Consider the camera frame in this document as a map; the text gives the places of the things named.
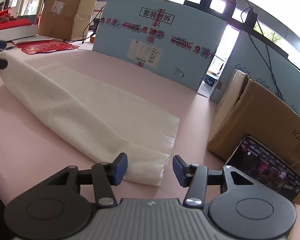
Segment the white fabric shopping bag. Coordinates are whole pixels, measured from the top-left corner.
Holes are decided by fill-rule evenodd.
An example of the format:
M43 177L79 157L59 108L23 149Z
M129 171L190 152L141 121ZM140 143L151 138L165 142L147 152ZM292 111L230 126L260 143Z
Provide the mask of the white fabric shopping bag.
M3 52L6 88L45 126L94 162L128 156L125 180L159 186L179 118L59 62L38 69Z

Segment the white red tray stack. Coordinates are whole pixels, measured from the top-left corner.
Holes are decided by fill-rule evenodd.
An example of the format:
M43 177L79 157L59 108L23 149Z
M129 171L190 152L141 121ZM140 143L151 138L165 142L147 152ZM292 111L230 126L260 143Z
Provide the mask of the white red tray stack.
M0 11L0 40L13 41L37 35L38 16L17 16L16 7Z

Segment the black smartphone lit screen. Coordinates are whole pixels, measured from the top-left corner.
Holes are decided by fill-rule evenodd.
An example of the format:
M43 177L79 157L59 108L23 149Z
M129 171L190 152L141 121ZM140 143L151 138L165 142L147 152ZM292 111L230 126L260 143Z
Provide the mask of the black smartphone lit screen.
M226 165L240 170L290 201L300 193L300 175L251 136L241 140Z

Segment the far brown cardboard box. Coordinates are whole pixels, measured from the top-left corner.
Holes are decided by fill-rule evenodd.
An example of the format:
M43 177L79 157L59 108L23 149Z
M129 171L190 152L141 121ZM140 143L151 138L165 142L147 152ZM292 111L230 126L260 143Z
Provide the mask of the far brown cardboard box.
M96 0L45 0L38 34L66 41L86 38Z

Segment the brown cardboard box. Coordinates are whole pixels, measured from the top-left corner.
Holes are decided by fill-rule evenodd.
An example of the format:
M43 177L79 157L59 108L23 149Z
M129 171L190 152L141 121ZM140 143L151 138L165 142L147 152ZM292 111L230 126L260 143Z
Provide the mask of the brown cardboard box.
M38 34L66 41L86 38L96 0L45 0Z
M217 105L207 148L227 160L250 135L300 174L300 116L240 70ZM293 201L300 204L300 193Z

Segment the near brown cardboard box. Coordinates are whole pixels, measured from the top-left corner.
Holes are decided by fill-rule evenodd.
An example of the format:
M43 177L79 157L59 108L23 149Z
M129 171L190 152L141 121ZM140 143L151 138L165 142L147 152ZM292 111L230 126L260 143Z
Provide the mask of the near brown cardboard box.
M250 135L300 174L300 116L240 70L217 105L207 148L227 160ZM300 204L300 193L293 201Z

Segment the large blue foam board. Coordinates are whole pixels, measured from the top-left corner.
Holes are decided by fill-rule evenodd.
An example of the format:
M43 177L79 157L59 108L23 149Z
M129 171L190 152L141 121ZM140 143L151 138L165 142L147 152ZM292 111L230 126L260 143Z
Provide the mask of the large blue foam board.
M93 50L198 90L226 22L165 0L107 0Z

